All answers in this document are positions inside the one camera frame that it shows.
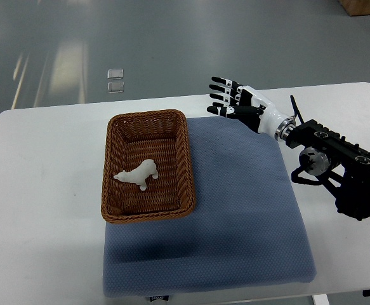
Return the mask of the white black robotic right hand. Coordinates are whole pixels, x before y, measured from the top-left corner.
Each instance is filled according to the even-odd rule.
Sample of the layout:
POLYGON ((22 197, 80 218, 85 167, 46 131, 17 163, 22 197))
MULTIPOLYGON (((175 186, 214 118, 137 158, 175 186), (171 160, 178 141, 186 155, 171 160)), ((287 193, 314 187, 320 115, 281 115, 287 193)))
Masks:
POLYGON ((281 113, 275 104, 254 88, 220 77, 212 77, 209 96, 215 101, 207 108, 211 114, 236 119, 255 133, 280 140, 285 130, 295 124, 292 116, 281 113))

